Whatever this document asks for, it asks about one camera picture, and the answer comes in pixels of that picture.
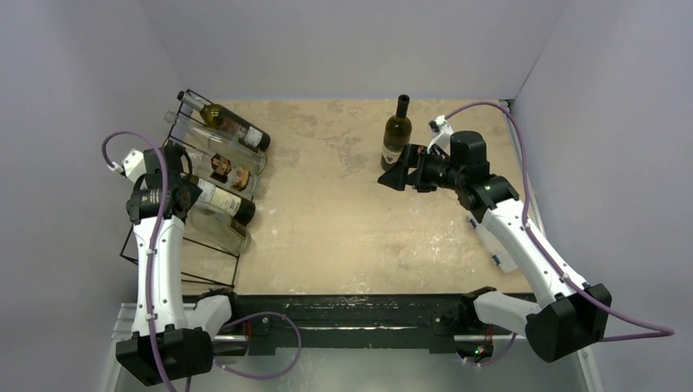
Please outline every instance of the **bottle label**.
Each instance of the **bottle label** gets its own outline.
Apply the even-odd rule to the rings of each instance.
[[[240,208],[240,197],[226,192],[223,189],[217,188],[216,185],[203,179],[198,180],[197,186],[202,190],[198,201],[208,203],[221,209],[231,216],[235,216]]]
[[[210,159],[213,173],[209,176],[222,184],[227,184],[236,190],[243,190],[248,186],[250,171],[242,167],[233,167],[231,161],[219,154],[214,154]]]
[[[245,133],[246,129],[244,126],[238,124],[230,116],[225,116],[221,125],[219,126],[219,131],[227,131],[232,135],[238,136],[239,134]]]
[[[253,126],[250,126],[248,128],[248,133],[246,133],[245,137],[243,138],[243,142],[247,146],[254,148],[260,144],[260,140],[262,140],[262,132],[258,131]]]
[[[402,155],[402,151],[402,149],[397,151],[389,149],[385,145],[382,145],[382,157],[385,158],[385,162],[387,163],[397,162],[397,159],[399,159],[400,155]]]
[[[209,202],[215,207],[228,212],[231,216],[236,216],[240,208],[240,198],[231,192],[226,192],[223,189],[217,189]]]
[[[246,239],[248,237],[248,230],[236,219],[231,220],[229,227],[234,230],[242,239]]]
[[[212,195],[214,195],[214,191],[217,190],[216,185],[200,178],[197,182],[197,187],[202,190],[202,193],[197,198],[199,202],[209,203],[212,201]]]

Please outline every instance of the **beige tabletop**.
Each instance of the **beige tabletop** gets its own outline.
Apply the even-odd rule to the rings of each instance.
[[[412,100],[412,143],[431,139],[427,123],[471,101]],[[529,292],[519,271],[490,259],[451,190],[418,194],[379,185],[385,121],[396,100],[219,102],[272,136],[253,243],[240,257],[241,294],[396,294],[469,292],[492,286]],[[503,115],[475,107],[451,121],[488,145],[491,171],[522,192]],[[230,283],[235,259],[186,243],[182,270]],[[184,292],[205,290],[184,283]]]

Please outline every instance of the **metal bar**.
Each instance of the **metal bar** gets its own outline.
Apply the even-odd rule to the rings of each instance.
[[[207,249],[212,249],[213,251],[221,252],[221,253],[224,253],[225,255],[235,257],[236,259],[238,259],[238,257],[239,257],[238,255],[235,255],[235,254],[233,254],[233,253],[231,253],[231,252],[227,252],[227,251],[225,251],[225,250],[223,250],[223,249],[219,249],[219,248],[217,248],[217,247],[209,246],[209,245],[207,245],[206,243],[201,243],[201,242],[199,242],[199,241],[195,241],[194,239],[190,239],[190,238],[186,238],[186,237],[183,237],[183,239],[184,239],[185,241],[189,241],[189,242],[191,242],[191,243],[200,245],[201,247],[206,247]]]
[[[122,258],[125,259],[125,260],[127,260],[127,261],[130,261],[130,262],[133,263],[134,265],[137,265],[137,259],[135,259],[135,258],[132,258],[132,257],[130,257],[130,256],[122,256]]]
[[[208,286],[219,286],[219,284],[212,283],[212,282],[199,282],[197,280],[190,280],[190,279],[181,279],[181,282],[183,283],[197,283],[197,284],[207,284]]]
[[[218,286],[231,287],[231,285],[230,285],[229,283],[222,283],[222,282],[219,282],[219,281],[214,280],[214,279],[205,278],[205,277],[203,277],[203,276],[198,276],[198,275],[195,275],[195,274],[189,274],[189,273],[187,273],[187,272],[181,272],[181,274],[182,274],[182,275],[185,275],[185,276],[188,276],[188,277],[191,277],[191,278],[196,278],[196,279],[199,279],[199,280],[206,280],[207,282],[216,284],[216,285],[218,285]]]
[[[240,264],[240,256],[236,257],[236,265],[234,265],[234,276],[231,278],[231,287],[236,287],[236,274],[238,273],[238,264]]]
[[[522,299],[531,295],[516,294]],[[483,341],[486,326],[462,320],[461,295],[375,296],[237,296],[234,319],[261,311],[285,314],[301,331],[304,347],[427,349],[431,354],[454,353],[458,345]],[[250,322],[249,354],[273,354],[277,347],[295,347],[292,328],[278,318]],[[229,331],[239,334],[238,328]],[[494,339],[509,332],[497,327]]]
[[[486,339],[486,335],[455,335],[453,336],[454,341],[483,341]],[[493,340],[495,341],[509,341],[512,335],[494,335]],[[515,336],[515,340],[523,340],[524,336]],[[243,335],[216,335],[214,341],[230,342],[230,343],[245,343],[248,341]]]
[[[131,236],[132,236],[132,225],[130,225],[130,230],[127,232],[127,236],[125,236],[125,241],[123,241],[123,246],[120,248],[120,253],[118,254],[123,259],[130,261],[130,262],[132,262],[132,257],[125,256],[125,248],[127,247],[127,243],[130,241]]]

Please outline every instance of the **black bottle cap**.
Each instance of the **black bottle cap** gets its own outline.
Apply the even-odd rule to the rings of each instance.
[[[260,139],[260,143],[257,144],[257,147],[262,151],[266,151],[267,148],[270,146],[270,142],[272,142],[272,138],[265,132],[263,132],[262,139]]]
[[[246,199],[240,198],[240,206],[238,212],[234,216],[241,225],[246,226],[255,216],[255,203]]]
[[[407,108],[409,107],[409,96],[402,94],[399,99],[397,99],[397,112],[395,116],[399,118],[407,117]]]

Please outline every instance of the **green wine bottle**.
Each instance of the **green wine bottle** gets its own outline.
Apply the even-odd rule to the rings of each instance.
[[[190,182],[202,190],[193,207],[207,203],[236,219],[241,225],[247,225],[255,216],[255,203],[222,189],[198,176],[190,176]]]
[[[199,112],[202,121],[208,127],[227,131],[239,138],[239,143],[254,151],[266,151],[271,138],[263,130],[253,126],[246,119],[219,104],[205,105],[190,94],[181,91],[178,100]]]
[[[411,138],[411,121],[407,118],[409,96],[402,94],[397,100],[397,111],[385,124],[385,136],[382,138],[382,155],[380,166],[388,171],[400,158]]]

